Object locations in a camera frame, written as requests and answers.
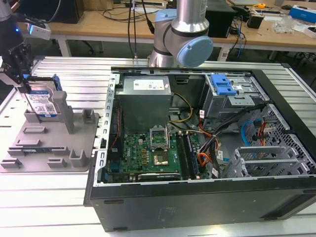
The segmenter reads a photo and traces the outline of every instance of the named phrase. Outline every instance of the aluminum workbench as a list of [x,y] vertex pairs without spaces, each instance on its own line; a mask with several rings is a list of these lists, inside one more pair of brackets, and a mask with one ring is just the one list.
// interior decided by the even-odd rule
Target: aluminum workbench
[[[34,76],[57,74],[68,105],[75,112],[93,108],[103,114],[111,66],[146,66],[146,60],[46,57]],[[316,134],[316,95],[290,68],[281,64],[206,62],[202,67],[260,69]],[[12,90],[0,106],[0,158],[22,124],[26,102]],[[98,148],[98,135],[95,148]],[[83,206],[87,172],[0,174],[1,236],[316,236],[316,204],[286,221],[105,233],[93,207]]]

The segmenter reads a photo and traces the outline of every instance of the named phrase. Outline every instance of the power supply label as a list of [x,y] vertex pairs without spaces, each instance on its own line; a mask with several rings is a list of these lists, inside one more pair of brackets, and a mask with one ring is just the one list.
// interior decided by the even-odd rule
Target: power supply label
[[134,90],[164,90],[163,80],[134,80]]

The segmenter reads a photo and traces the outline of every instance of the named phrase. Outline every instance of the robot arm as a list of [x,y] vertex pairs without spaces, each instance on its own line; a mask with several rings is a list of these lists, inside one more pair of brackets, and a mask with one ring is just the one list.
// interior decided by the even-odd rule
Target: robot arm
[[3,60],[3,70],[15,83],[21,84],[24,75],[31,74],[33,57],[31,46],[24,42],[17,22],[28,23],[31,35],[46,40],[50,37],[50,29],[44,21],[12,14],[8,0],[0,0],[0,56]]
[[31,73],[33,60],[30,56],[31,48],[24,43],[24,38],[7,0],[0,0],[0,41],[4,73],[15,83],[21,84],[23,74]]
[[197,67],[211,55],[213,42],[207,36],[207,0],[177,0],[177,9],[156,14],[151,67]]

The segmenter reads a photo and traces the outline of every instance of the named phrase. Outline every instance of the barcode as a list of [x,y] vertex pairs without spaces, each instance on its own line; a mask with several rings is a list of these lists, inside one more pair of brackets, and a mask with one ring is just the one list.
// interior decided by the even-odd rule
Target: barcode
[[38,106],[37,107],[37,111],[38,112],[44,112],[45,111],[44,106]]
[[206,12],[206,8],[207,8],[207,0],[202,0],[201,1],[201,7],[200,7],[200,15],[203,15]]
[[46,109],[47,109],[48,112],[53,112],[53,111],[55,111],[55,109],[54,109],[54,107],[53,107],[52,105],[46,106]]

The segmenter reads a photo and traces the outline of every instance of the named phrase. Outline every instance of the blue box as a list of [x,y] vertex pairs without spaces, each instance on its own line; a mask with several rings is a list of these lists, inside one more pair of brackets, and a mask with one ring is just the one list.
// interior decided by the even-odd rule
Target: blue box
[[297,5],[294,5],[290,10],[289,16],[303,21],[316,23],[316,10],[314,9],[303,9],[299,8]]
[[232,88],[230,81],[224,74],[211,74],[211,81],[218,95],[237,94],[237,91]]

